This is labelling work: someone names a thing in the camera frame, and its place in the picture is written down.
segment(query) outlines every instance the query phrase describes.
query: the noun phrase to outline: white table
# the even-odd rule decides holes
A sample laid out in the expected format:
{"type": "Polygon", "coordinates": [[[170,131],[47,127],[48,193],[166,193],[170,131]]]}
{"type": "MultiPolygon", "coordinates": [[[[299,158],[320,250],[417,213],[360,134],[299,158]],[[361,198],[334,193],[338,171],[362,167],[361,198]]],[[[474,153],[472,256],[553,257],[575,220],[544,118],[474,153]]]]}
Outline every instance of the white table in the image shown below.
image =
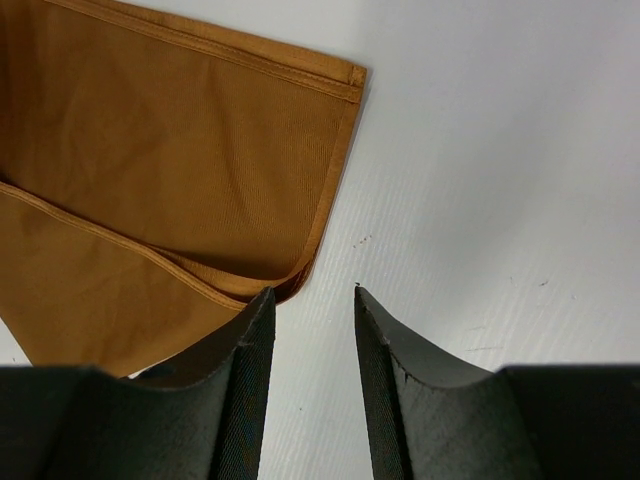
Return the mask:
{"type": "Polygon", "coordinates": [[[640,361],[640,2],[138,3],[371,69],[314,273],[278,309],[261,478],[371,478],[356,281],[485,368],[640,361]]]}

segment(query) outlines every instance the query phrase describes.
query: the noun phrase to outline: brown cloth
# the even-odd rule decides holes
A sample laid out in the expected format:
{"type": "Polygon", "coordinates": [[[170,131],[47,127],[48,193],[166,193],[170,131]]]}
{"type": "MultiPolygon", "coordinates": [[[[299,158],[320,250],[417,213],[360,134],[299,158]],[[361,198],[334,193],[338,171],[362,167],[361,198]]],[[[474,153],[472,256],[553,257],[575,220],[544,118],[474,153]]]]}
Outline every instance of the brown cloth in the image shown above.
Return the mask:
{"type": "Polygon", "coordinates": [[[0,317],[126,375],[306,279],[366,70],[112,0],[0,0],[0,317]]]}

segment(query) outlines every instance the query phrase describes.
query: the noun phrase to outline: stitched seam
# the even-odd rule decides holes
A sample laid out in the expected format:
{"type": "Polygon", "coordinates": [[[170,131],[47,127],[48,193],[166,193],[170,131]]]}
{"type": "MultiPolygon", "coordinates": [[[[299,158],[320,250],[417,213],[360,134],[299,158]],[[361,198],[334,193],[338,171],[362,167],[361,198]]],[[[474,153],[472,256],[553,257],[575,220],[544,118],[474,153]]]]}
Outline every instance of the stitched seam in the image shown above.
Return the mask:
{"type": "Polygon", "coordinates": [[[98,238],[111,242],[119,247],[125,248],[131,252],[142,255],[147,260],[150,260],[160,268],[167,271],[169,274],[173,275],[178,280],[187,284],[189,287],[193,288],[195,291],[205,296],[209,300],[212,300],[219,305],[227,308],[231,308],[233,310],[238,310],[243,307],[243,304],[237,302],[235,300],[229,299],[225,297],[222,293],[217,292],[213,289],[213,287],[207,285],[202,282],[198,278],[194,278],[190,273],[180,269],[175,263],[171,262],[169,259],[159,255],[158,253],[152,251],[151,249],[134,242],[131,239],[128,239],[116,232],[113,232],[105,227],[96,225],[87,220],[80,219],[75,217],[74,215],[66,212],[58,207],[55,207],[45,200],[42,200],[35,195],[32,195],[24,190],[21,190],[17,187],[8,185],[6,183],[0,182],[0,194],[7,195],[11,198],[14,198],[22,203],[25,203],[33,208],[40,210],[46,215],[65,223],[71,227],[77,228],[80,231],[85,233],[90,233],[98,238]]]}
{"type": "Polygon", "coordinates": [[[103,6],[103,5],[98,5],[98,4],[93,4],[93,3],[88,3],[85,0],[45,0],[48,3],[52,3],[54,5],[58,5],[60,7],[65,7],[68,8],[70,10],[73,10],[75,12],[84,14],[84,15],[88,15],[88,16],[92,16],[94,18],[97,18],[99,20],[103,20],[109,23],[112,23],[116,26],[120,26],[122,28],[127,28],[129,30],[132,30],[134,32],[140,33],[142,35],[148,36],[148,37],[152,37],[155,38],[157,40],[161,40],[161,41],[165,41],[167,43],[173,43],[176,44],[178,46],[183,46],[183,47],[187,47],[191,50],[200,52],[200,53],[204,53],[207,55],[211,55],[211,56],[215,56],[218,57],[222,60],[226,60],[232,63],[236,63],[237,65],[243,66],[243,67],[247,67],[247,68],[251,68],[253,70],[256,70],[260,73],[264,73],[267,75],[272,75],[272,76],[277,76],[279,78],[284,78],[286,80],[295,82],[295,83],[299,83],[303,86],[306,87],[310,87],[310,88],[314,88],[317,89],[319,91],[321,91],[322,93],[331,95],[331,96],[335,96],[344,100],[348,100],[350,102],[357,102],[357,98],[358,98],[358,94],[359,94],[359,89],[354,88],[351,85],[347,85],[341,82],[338,82],[336,80],[331,80],[328,78],[324,78],[318,75],[314,75],[312,73],[308,73],[302,70],[298,70],[292,67],[287,67],[285,65],[281,65],[279,63],[275,63],[269,60],[266,60],[264,58],[260,58],[256,55],[247,53],[247,52],[243,52],[242,50],[238,50],[232,47],[229,47],[227,45],[222,45],[214,40],[209,40],[206,38],[201,38],[201,37],[197,37],[195,35],[192,34],[188,34],[188,33],[184,33],[184,32],[180,32],[178,30],[174,30],[172,28],[169,27],[165,27],[163,25],[156,25],[153,23],[150,23],[148,21],[142,20],[140,18],[136,18],[130,15],[127,15],[123,12],[118,12],[115,10],[110,10],[109,8],[103,6]],[[99,14],[96,13],[92,13],[91,10],[97,10],[100,12],[100,16],[98,16],[99,14]],[[178,43],[178,40],[176,38],[171,38],[171,37],[177,37],[179,39],[181,39],[182,41],[180,43],[178,43]],[[231,53],[232,55],[224,55],[221,52],[216,52],[215,50],[222,50],[222,51],[227,51],[229,53],[231,53]],[[247,60],[242,60],[240,58],[234,58],[234,57],[245,57],[247,60]],[[256,65],[252,65],[253,62],[257,62],[257,63],[261,63],[264,65],[264,67],[258,67],[256,65]],[[270,67],[272,69],[279,69],[282,70],[283,72],[287,72],[290,75],[296,75],[296,76],[303,76],[303,77],[307,77],[310,81],[307,80],[303,80],[300,78],[291,78],[291,76],[287,76],[286,73],[280,73],[278,74],[277,72],[273,72],[271,70],[269,70],[270,67]],[[322,88],[320,85],[316,85],[313,82],[321,82],[326,84],[327,87],[333,87],[334,90],[326,90],[325,88],[322,88]]]}

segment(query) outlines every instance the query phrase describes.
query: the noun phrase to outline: scratch mark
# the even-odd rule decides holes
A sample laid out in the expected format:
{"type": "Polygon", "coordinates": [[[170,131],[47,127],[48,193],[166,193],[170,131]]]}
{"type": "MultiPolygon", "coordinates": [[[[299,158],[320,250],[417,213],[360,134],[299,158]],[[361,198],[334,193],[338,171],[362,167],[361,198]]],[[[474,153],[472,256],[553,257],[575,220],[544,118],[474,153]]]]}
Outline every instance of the scratch mark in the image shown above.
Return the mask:
{"type": "Polygon", "coordinates": [[[469,350],[465,350],[465,352],[479,352],[480,350],[502,350],[504,347],[502,345],[496,345],[495,347],[480,347],[480,348],[470,348],[469,350]]]}

